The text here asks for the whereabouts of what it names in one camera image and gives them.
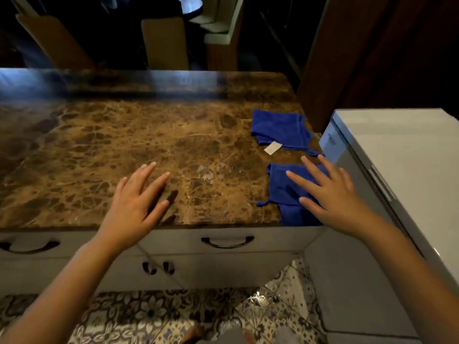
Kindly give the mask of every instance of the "forearm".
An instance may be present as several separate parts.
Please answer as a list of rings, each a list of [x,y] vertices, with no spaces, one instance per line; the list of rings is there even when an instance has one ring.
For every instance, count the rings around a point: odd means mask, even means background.
[[[361,240],[381,265],[424,343],[459,338],[459,299],[395,227],[375,218]]]
[[[1,338],[1,344],[64,344],[116,254],[91,240]]]

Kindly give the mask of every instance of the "table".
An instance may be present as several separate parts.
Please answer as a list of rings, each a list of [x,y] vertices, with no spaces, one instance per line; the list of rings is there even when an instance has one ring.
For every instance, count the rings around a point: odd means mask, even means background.
[[[322,227],[282,227],[275,204],[256,206],[267,165],[303,152],[265,153],[254,109],[301,112],[278,73],[0,69],[0,294],[43,289],[94,236],[119,179],[152,161],[175,202],[100,290],[265,283]]]
[[[179,0],[182,4],[183,18],[187,21],[202,13],[202,0]]]

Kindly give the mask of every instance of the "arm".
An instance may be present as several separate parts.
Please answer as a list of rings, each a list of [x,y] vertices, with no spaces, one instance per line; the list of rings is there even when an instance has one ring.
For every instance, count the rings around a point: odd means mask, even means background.
[[[42,295],[0,339],[1,344],[64,344],[81,318],[89,298],[117,256],[134,246],[159,222],[169,206],[159,203],[148,214],[169,173],[142,192],[156,163],[123,178],[99,231],[83,245]]]
[[[424,343],[455,343],[459,338],[459,298],[393,225],[371,211],[354,191],[349,174],[318,157],[330,174],[322,173],[306,157],[307,170],[317,184],[287,172],[287,176],[311,193],[300,203],[324,225],[361,240],[381,265],[400,302]]]

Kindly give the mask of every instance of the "white refrigerator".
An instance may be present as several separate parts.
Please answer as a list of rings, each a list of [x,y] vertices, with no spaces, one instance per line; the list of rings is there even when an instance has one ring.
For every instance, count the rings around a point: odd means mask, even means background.
[[[341,109],[320,146],[459,295],[459,122],[442,109]],[[328,228],[305,260],[330,344],[421,343],[358,240]]]

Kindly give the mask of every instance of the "hand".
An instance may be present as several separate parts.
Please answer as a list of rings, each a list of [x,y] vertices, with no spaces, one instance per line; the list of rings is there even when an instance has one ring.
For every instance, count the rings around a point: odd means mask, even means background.
[[[113,195],[112,205],[94,237],[115,256],[145,237],[169,207],[169,201],[164,200],[147,216],[153,199],[170,177],[168,172],[162,174],[142,192],[155,166],[156,162],[149,166],[144,164],[132,174],[129,181],[127,177],[121,179]]]
[[[312,212],[324,225],[361,238],[371,222],[380,218],[355,194],[352,179],[346,170],[343,168],[338,170],[322,155],[319,155],[318,159],[330,177],[321,172],[305,156],[301,157],[304,166],[318,184],[292,172],[286,172],[291,180],[315,197],[322,207],[305,197],[299,199],[301,205]]]

